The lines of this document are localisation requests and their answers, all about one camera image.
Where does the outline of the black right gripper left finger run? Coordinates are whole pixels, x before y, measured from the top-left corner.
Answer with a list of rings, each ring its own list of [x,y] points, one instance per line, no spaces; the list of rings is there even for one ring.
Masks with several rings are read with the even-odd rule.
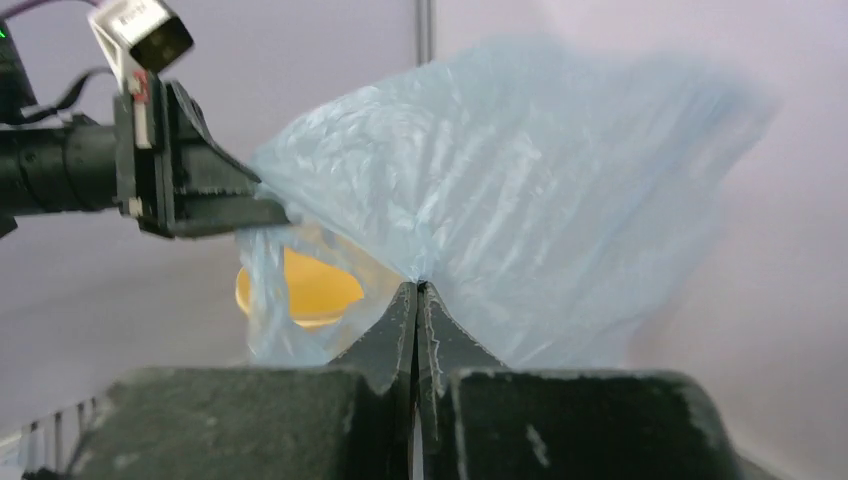
[[[408,479],[418,289],[313,368],[145,368],[113,383],[71,479]]]

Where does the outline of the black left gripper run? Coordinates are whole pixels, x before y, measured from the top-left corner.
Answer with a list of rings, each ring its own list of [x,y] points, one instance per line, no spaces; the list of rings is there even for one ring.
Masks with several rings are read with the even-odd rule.
[[[282,205],[251,196],[256,174],[213,138],[199,104],[178,81],[133,72],[114,99],[116,201],[149,234],[197,239],[289,224]]]

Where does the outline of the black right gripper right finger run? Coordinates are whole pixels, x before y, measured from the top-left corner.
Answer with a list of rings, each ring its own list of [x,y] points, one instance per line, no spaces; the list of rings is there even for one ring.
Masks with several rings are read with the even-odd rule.
[[[418,288],[427,479],[740,479],[704,389],[668,370],[505,367]]]

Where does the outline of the yellow capybara trash bin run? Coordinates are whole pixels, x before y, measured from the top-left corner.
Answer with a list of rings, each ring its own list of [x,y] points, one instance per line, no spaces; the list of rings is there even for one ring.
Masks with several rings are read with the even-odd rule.
[[[285,247],[283,276],[289,293],[293,321],[317,334],[336,324],[345,310],[363,298],[363,290],[350,274]]]

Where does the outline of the light blue plastic trash bag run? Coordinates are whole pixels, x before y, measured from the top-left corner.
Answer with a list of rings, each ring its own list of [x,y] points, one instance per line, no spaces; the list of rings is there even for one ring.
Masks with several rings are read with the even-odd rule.
[[[511,367],[613,367],[705,257],[721,183],[775,110],[698,57],[516,37],[321,105],[250,162],[292,220],[237,236],[252,358],[324,364],[401,282],[426,281]],[[305,331],[285,247],[352,275],[363,298]]]

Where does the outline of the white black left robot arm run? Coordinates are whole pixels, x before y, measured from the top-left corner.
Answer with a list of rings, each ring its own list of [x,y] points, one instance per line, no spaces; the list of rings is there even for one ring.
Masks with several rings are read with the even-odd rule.
[[[143,232],[195,239],[285,225],[284,208],[258,195],[259,179],[211,137],[199,105],[175,81],[135,70],[115,96],[114,120],[75,114],[79,77],[56,104],[31,115],[32,87],[15,42],[1,33],[1,230],[23,216],[115,209]]]

